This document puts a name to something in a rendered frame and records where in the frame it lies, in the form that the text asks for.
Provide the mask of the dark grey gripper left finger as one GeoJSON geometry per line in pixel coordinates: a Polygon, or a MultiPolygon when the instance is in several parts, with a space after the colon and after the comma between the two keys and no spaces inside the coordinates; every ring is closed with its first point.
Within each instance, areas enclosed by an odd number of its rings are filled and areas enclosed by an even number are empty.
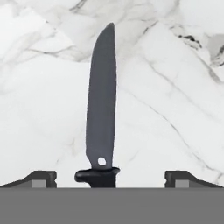
{"type": "Polygon", "coordinates": [[[33,171],[23,179],[0,185],[0,188],[27,187],[27,188],[56,188],[56,171],[33,171]]]}

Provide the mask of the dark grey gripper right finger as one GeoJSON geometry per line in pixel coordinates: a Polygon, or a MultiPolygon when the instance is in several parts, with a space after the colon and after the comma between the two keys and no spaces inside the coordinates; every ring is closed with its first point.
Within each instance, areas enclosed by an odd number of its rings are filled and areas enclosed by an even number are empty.
{"type": "Polygon", "coordinates": [[[164,173],[166,188],[221,188],[220,185],[206,182],[194,177],[189,171],[166,171],[164,173]]]}

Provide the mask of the dark grey butter knife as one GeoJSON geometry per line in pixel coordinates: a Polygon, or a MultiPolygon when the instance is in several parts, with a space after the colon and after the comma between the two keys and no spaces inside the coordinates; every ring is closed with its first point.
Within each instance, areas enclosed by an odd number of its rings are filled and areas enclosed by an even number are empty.
{"type": "Polygon", "coordinates": [[[86,124],[88,170],[74,179],[92,188],[115,188],[119,168],[113,166],[116,121],[115,25],[108,24],[97,38],[91,59],[86,124]]]}

